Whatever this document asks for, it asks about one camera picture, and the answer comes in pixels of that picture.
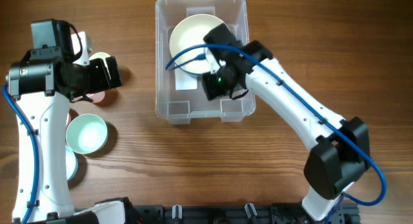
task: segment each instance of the wood grain surface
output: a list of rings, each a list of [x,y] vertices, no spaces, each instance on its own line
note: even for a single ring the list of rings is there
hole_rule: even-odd
[[[239,123],[172,126],[155,112],[156,0],[0,0],[0,78],[32,48],[31,21],[54,17],[87,31],[94,52],[116,56],[125,85],[111,103],[71,105],[110,123],[105,148],[79,156],[76,208],[128,196],[135,205],[298,202],[308,152],[262,100]],[[371,155],[388,181],[363,223],[413,220],[413,0],[247,0],[250,39],[264,43],[310,94],[369,127]],[[11,223],[18,183],[17,123],[0,99],[0,223]],[[351,189],[371,200],[370,169]]]

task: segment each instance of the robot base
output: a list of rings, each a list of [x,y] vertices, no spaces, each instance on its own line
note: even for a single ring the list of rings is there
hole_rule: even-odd
[[[255,207],[256,220],[248,219],[244,207],[183,207],[182,219],[172,219],[172,207],[134,206],[145,224],[311,224],[300,203],[276,203]],[[360,224],[358,205],[344,203],[328,224]]]

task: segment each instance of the black clamp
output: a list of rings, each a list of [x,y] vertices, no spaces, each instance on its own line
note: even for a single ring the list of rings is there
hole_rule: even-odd
[[[34,135],[39,135],[39,129],[35,129],[35,130],[30,130],[27,132],[27,136],[29,136],[30,134],[34,134]]]
[[[328,119],[325,118],[325,117],[323,117],[323,119],[320,119],[320,120],[318,121],[318,123],[319,123],[320,125],[324,125],[325,123],[327,123],[327,121],[328,121]]]
[[[90,103],[93,102],[93,99],[89,98],[86,94],[82,94],[82,98],[78,99],[77,101],[73,101],[74,97],[71,97],[71,98],[72,98],[72,100],[70,101],[71,103],[76,103],[78,101],[87,101],[87,102],[90,102]]]
[[[280,81],[277,82],[277,85],[278,85],[278,86],[281,86],[281,85],[283,85],[284,82],[285,82],[284,79],[282,79],[282,80],[280,80]]]
[[[342,121],[339,129],[365,154],[370,155],[367,125],[358,117]],[[324,199],[335,199],[350,183],[357,181],[370,167],[366,160],[340,137],[317,137],[304,166],[304,176]]]
[[[34,204],[30,204],[30,201],[27,201],[27,208],[28,209],[32,209],[32,208],[38,207],[38,206],[40,206],[40,201],[39,200],[36,200],[36,202]]]
[[[12,224],[20,224],[20,223],[21,223],[20,218],[13,218]]]

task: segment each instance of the transparent storage box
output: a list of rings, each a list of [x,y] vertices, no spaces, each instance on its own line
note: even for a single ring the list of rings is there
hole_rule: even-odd
[[[220,117],[223,122],[241,121],[256,108],[254,95],[231,100],[208,101],[200,78],[197,89],[176,90],[175,73],[166,71],[170,61],[169,38],[175,26],[195,14],[222,19],[243,44],[249,42],[245,0],[157,0],[156,10],[156,114],[171,124],[189,124],[192,118]]]

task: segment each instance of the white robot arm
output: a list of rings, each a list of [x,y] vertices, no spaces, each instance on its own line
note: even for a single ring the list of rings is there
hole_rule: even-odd
[[[74,37],[70,37],[70,28],[75,32]],[[107,201],[75,213],[65,162],[69,104],[75,97],[90,101],[85,94],[123,85],[116,60],[108,57],[106,63],[102,59],[89,61],[90,39],[84,32],[77,33],[66,21],[34,22],[32,33],[34,49],[20,62],[12,64],[6,77],[8,88],[3,88],[8,102],[17,107],[16,112],[23,113],[25,119],[22,121],[17,116],[19,188],[13,224],[65,218],[76,223],[124,224],[128,200]],[[28,123],[30,131],[23,123]],[[39,163],[35,163],[29,135],[37,141]],[[33,184],[37,184],[37,190],[33,190]],[[31,200],[33,192],[36,193],[34,201]]]
[[[203,74],[201,81],[209,100],[227,94],[239,99],[246,92],[252,92],[296,131],[310,152],[304,168],[310,189],[302,206],[314,221],[325,219],[342,192],[370,167],[333,129],[369,155],[366,124],[358,117],[347,121],[315,100],[261,43],[253,41],[243,46],[226,25],[215,27],[203,40],[206,45],[187,48],[176,57],[193,48],[207,47],[206,60],[211,72]],[[246,92],[232,97],[234,90],[240,88]]]
[[[344,120],[343,116],[329,110],[308,94],[285,72],[276,58],[265,59],[261,63],[293,88],[312,107],[318,107],[319,113],[327,118],[334,127],[341,128],[340,121]],[[286,88],[278,85],[278,81],[274,77],[259,66],[254,66],[252,70],[251,74],[245,76],[247,89],[270,105],[296,131],[308,151],[318,144],[316,139],[319,136],[329,137],[332,135],[331,129],[320,125],[319,119],[310,113]],[[319,221],[330,212],[338,199],[339,197],[325,199],[310,187],[302,206],[312,219]]]

